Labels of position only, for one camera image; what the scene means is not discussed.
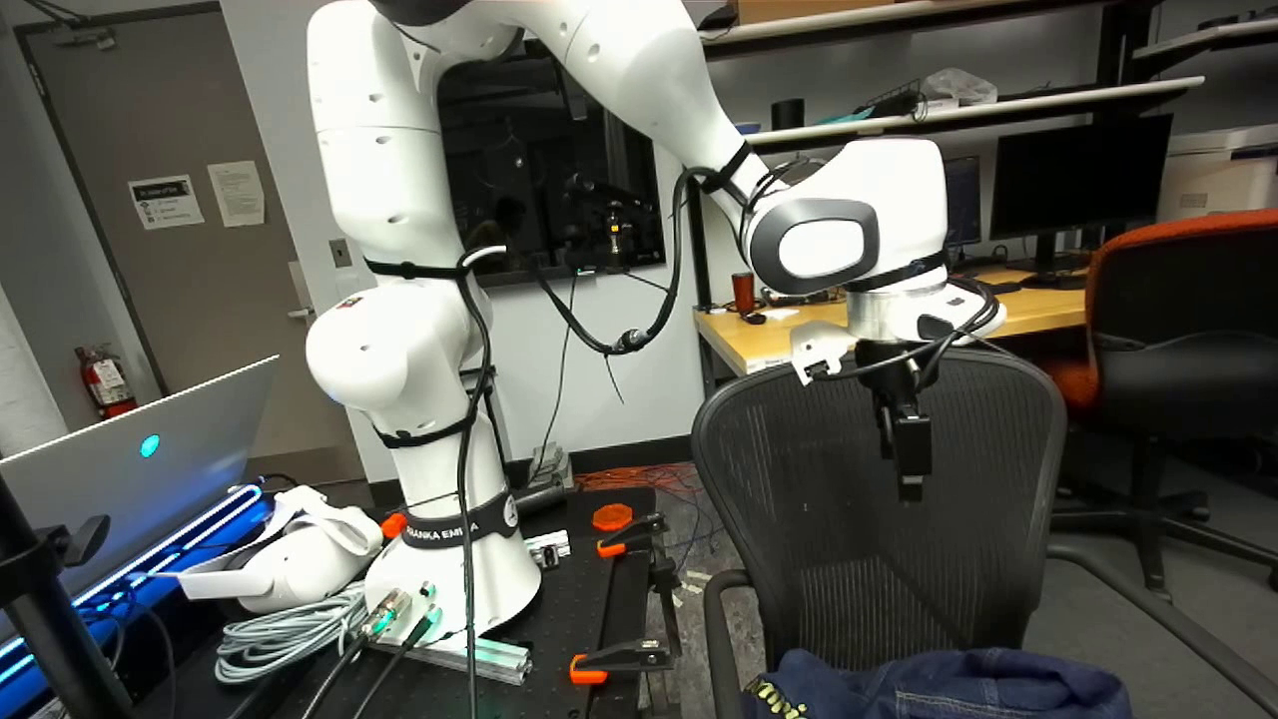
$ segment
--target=white robotic arm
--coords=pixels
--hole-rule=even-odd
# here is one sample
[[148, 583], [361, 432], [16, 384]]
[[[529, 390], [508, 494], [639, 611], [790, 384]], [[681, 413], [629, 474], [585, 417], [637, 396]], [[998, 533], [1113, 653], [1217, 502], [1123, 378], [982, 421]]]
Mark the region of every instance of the white robotic arm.
[[336, 0], [311, 18], [309, 77], [332, 208], [375, 286], [324, 310], [309, 336], [319, 389], [368, 413], [412, 510], [403, 545], [373, 562], [368, 605], [399, 593], [412, 615], [464, 622], [464, 470], [476, 534], [476, 622], [529, 609], [540, 571], [514, 533], [490, 429], [461, 384], [476, 314], [461, 292], [434, 89], [453, 65], [504, 57], [530, 32], [625, 123], [690, 169], [774, 292], [852, 286], [852, 326], [920, 338], [920, 314], [974, 314], [948, 286], [943, 159], [926, 139], [848, 145], [785, 183], [723, 117], [681, 0]]

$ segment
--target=desk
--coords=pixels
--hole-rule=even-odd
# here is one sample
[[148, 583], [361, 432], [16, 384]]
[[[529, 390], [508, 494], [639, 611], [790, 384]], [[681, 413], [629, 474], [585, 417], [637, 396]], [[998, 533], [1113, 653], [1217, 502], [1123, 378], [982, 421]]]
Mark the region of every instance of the desk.
[[[618, 719], [637, 717], [639, 706], [639, 675], [616, 675], [601, 693], [574, 693], [569, 682], [569, 661], [574, 653], [606, 646], [639, 639], [649, 629], [649, 557], [629, 557], [618, 562], [597, 559], [592, 510], [601, 502], [625, 500], [637, 516], [657, 509], [650, 492], [585, 492], [557, 510], [557, 524], [573, 533], [573, 559], [545, 571], [545, 593], [536, 605], [513, 619], [496, 639], [513, 639], [530, 646], [530, 675], [525, 686], [488, 682], [478, 679], [478, 717], [485, 719], [520, 719], [520, 717], [597, 717]], [[315, 694], [319, 679], [327, 675], [336, 653], [309, 661], [293, 673], [280, 673], [256, 686], [220, 686], [213, 679], [213, 646], [201, 646], [191, 661], [179, 663], [179, 717], [208, 717], [208, 719], [248, 719], [248, 717], [303, 717], [309, 699]], [[347, 669], [336, 686], [327, 693], [315, 719], [353, 717], [363, 693], [384, 673], [387, 654], [373, 653], [356, 669]], [[170, 686], [155, 686], [140, 706], [140, 719], [170, 717]], [[468, 679], [461, 673], [399, 663], [393, 679], [381, 686], [368, 717], [396, 719], [396, 717], [468, 717]]]
[[[1008, 284], [1028, 271], [982, 271], [988, 284]], [[1040, 330], [1071, 330], [1087, 322], [1083, 286], [1022, 286], [998, 297], [1008, 320], [982, 338], [1016, 338]], [[731, 376], [751, 376], [790, 360], [790, 330], [803, 322], [848, 326], [848, 304], [803, 304], [785, 308], [766, 322], [745, 322], [737, 310], [694, 310], [694, 330], [731, 368]]]

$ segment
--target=chair armrest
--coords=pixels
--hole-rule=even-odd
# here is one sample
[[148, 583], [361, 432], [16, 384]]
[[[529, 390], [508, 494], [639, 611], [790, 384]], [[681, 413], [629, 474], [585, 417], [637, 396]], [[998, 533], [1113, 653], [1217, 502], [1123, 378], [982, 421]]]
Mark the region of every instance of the chair armrest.
[[1151, 594], [1147, 589], [1123, 578], [1120, 571], [1103, 569], [1079, 547], [1049, 545], [1049, 559], [1076, 562], [1087, 577], [1103, 578], [1111, 593], [1120, 593], [1128, 605], [1147, 611], [1157, 629], [1168, 629], [1173, 639], [1184, 639], [1204, 663], [1209, 663], [1223, 679], [1232, 679], [1247, 699], [1253, 699], [1265, 717], [1278, 717], [1278, 682], [1265, 679], [1253, 663], [1247, 663], [1239, 653], [1232, 653], [1223, 639], [1204, 633], [1191, 615], [1172, 609], [1168, 598]]
[[745, 686], [737, 675], [737, 646], [731, 646], [729, 611], [723, 611], [723, 594], [737, 589], [751, 589], [751, 577], [749, 571], [721, 571], [703, 589], [709, 663], [713, 663], [713, 694], [714, 694], [721, 719], [745, 717]]

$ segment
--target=blue light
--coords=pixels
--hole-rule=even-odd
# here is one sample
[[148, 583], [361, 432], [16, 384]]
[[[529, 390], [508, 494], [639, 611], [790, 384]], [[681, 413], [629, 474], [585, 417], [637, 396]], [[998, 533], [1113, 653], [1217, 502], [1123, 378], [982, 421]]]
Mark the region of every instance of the blue light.
[[140, 456], [140, 458], [159, 456], [159, 436], [144, 436], [144, 441], [138, 445], [138, 456]]

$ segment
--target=laptop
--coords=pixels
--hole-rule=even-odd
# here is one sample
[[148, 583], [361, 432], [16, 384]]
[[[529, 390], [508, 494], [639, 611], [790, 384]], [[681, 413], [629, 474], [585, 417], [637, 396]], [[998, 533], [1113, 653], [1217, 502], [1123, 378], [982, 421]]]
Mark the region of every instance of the laptop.
[[111, 520], [104, 547], [59, 577], [71, 598], [155, 553], [244, 481], [276, 365], [256, 360], [0, 458], [0, 481], [34, 527], [76, 533], [91, 516]]

